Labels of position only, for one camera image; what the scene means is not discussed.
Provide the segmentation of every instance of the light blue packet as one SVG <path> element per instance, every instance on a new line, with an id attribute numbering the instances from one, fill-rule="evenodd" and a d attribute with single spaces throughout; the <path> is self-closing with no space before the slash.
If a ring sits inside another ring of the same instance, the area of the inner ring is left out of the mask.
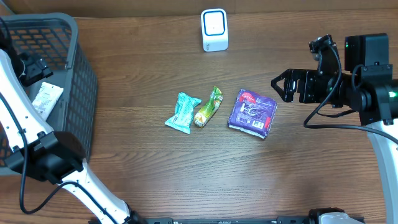
<path id="1" fill-rule="evenodd" d="M 191 133 L 191 123 L 193 120 L 193 109 L 201 103 L 201 99 L 188 96 L 185 93 L 178 94 L 177 104 L 175 105 L 175 114 L 164 124 L 175 128 L 183 133 Z"/>

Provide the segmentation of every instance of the white cube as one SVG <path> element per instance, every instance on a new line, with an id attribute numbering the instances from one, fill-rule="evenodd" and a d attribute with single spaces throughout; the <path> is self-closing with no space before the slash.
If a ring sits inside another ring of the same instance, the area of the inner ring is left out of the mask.
<path id="1" fill-rule="evenodd" d="M 203 50 L 214 52 L 228 48 L 228 26 L 223 9 L 207 9 L 200 16 Z"/>

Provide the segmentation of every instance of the wooden table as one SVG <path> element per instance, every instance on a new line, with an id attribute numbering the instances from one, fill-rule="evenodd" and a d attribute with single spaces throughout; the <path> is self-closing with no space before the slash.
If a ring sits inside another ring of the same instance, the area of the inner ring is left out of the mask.
<path id="1" fill-rule="evenodd" d="M 387 32 L 390 63 L 398 65 L 396 21 L 395 9 L 229 15 L 229 49 L 204 53 L 199 16 L 79 19 L 80 44 L 99 79 L 90 166 L 144 217 L 275 218 L 340 207 L 368 223 L 384 223 L 366 134 L 303 128 L 316 105 L 283 103 L 270 82 L 287 68 L 315 69 L 307 43 L 325 34 L 333 36 L 344 62 L 345 36 Z M 224 100 L 204 129 L 192 125 L 187 135 L 164 125 L 179 92 L 206 102 L 213 85 Z M 265 141 L 226 126 L 241 88 L 279 104 Z M 359 118 L 314 121 L 326 122 L 359 124 Z M 0 177 L 0 183 L 2 223 L 86 223 L 93 217 L 64 191 L 42 211 L 24 215 L 20 177 Z M 37 206 L 53 188 L 28 180 L 26 206 Z"/>

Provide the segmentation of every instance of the basket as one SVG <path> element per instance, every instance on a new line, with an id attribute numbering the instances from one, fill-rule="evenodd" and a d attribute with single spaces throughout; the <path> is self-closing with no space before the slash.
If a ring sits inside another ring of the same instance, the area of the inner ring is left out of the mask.
<path id="1" fill-rule="evenodd" d="M 46 122 L 55 131 L 69 131 L 83 145 L 87 161 L 93 139 L 97 77 L 78 43 L 76 21 L 63 13 L 23 14 L 3 17 L 18 53 L 39 54 L 53 75 L 25 88 L 31 101 L 42 82 L 63 88 Z M 9 175 L 4 159 L 10 155 L 0 128 L 0 175 Z"/>

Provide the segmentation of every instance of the purple package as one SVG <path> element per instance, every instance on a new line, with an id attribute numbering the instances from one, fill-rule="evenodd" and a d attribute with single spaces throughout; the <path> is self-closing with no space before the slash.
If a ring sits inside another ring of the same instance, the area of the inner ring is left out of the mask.
<path id="1" fill-rule="evenodd" d="M 228 127 L 265 139 L 271 129 L 277 103 L 249 90 L 240 90 Z"/>

